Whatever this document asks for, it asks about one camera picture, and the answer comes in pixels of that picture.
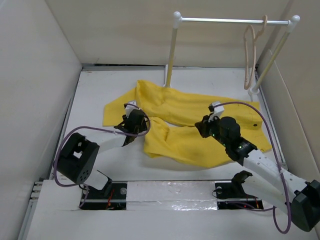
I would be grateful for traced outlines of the yellow trousers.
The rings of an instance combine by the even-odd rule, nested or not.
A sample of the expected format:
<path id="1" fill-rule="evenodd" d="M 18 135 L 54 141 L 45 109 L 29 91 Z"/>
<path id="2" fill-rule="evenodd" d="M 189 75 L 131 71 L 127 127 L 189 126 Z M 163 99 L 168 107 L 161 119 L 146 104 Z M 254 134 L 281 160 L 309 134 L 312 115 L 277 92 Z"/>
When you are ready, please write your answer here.
<path id="1" fill-rule="evenodd" d="M 264 153 L 272 149 L 263 132 L 263 121 L 256 112 L 260 108 L 258 102 L 240 104 L 237 99 L 185 93 L 138 80 L 135 88 L 104 106 L 102 125 L 118 125 L 125 114 L 124 104 L 131 101 L 135 101 L 151 121 L 143 147 L 150 158 L 168 157 L 182 164 L 204 168 L 230 162 L 225 148 L 212 137 L 201 137 L 195 127 L 195 123 L 209 114 L 208 107 L 213 102 L 224 104 L 222 115 L 235 118 L 245 139 Z"/>

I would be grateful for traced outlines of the beige plastic hanger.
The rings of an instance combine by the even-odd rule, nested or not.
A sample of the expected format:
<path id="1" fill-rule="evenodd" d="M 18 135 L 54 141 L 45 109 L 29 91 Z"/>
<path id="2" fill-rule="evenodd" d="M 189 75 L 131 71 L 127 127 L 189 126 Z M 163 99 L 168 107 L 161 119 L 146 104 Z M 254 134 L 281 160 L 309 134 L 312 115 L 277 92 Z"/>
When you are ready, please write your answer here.
<path id="1" fill-rule="evenodd" d="M 253 25 L 247 25 L 243 33 L 244 57 L 245 57 L 245 74 L 244 74 L 244 89 L 248 90 L 255 76 L 255 68 L 257 62 L 257 41 L 264 34 L 267 26 L 268 16 L 262 17 L 262 27 L 256 33 Z"/>

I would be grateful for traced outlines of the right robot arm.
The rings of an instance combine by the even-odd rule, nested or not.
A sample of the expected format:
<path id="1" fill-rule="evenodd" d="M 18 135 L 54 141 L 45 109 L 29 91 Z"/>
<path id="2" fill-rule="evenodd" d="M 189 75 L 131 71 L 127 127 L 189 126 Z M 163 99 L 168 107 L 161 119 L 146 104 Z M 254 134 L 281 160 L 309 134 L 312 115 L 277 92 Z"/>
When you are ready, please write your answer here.
<path id="1" fill-rule="evenodd" d="M 299 229 L 310 232 L 320 221 L 320 183 L 295 176 L 266 157 L 241 136 L 232 117 L 206 115 L 195 127 L 203 138 L 212 137 L 224 146 L 228 157 L 245 167 L 237 173 L 231 191 L 237 197 L 258 197 L 286 213 Z"/>

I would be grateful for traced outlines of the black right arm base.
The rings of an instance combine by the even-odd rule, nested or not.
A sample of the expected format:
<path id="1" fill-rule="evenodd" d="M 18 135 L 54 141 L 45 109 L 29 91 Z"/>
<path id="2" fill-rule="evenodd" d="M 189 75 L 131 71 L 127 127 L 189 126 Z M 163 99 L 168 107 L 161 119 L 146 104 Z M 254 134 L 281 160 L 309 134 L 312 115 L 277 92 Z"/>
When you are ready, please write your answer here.
<path id="1" fill-rule="evenodd" d="M 219 210 L 264 210 L 263 202 L 245 193 L 242 184 L 252 174 L 248 171 L 237 173 L 231 180 L 219 180 L 214 182 L 215 189 L 211 195 L 217 199 Z"/>

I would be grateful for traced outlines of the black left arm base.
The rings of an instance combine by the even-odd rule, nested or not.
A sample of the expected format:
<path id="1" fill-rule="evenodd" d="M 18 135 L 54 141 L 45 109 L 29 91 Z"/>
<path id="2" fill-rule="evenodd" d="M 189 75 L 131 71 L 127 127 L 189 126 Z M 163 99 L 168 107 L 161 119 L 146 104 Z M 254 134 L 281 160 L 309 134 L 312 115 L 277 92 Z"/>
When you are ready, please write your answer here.
<path id="1" fill-rule="evenodd" d="M 80 209 L 88 211 L 107 210 L 121 211 L 127 209 L 127 182 L 113 182 L 108 187 L 107 193 L 97 190 L 91 186 L 88 187 L 87 198 L 83 189 L 80 199 Z"/>

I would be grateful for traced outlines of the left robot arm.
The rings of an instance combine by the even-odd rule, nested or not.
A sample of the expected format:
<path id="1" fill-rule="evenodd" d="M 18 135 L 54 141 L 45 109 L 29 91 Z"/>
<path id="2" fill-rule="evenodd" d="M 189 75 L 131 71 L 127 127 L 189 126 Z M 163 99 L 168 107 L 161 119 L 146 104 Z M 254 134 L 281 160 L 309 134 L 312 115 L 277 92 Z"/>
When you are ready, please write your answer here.
<path id="1" fill-rule="evenodd" d="M 115 126 L 76 127 L 58 148 L 53 164 L 55 183 L 64 188 L 83 185 L 94 189 L 98 197 L 107 198 L 112 191 L 112 180 L 95 166 L 98 155 L 127 146 L 145 136 L 150 128 L 150 119 L 139 108 L 127 110 Z"/>

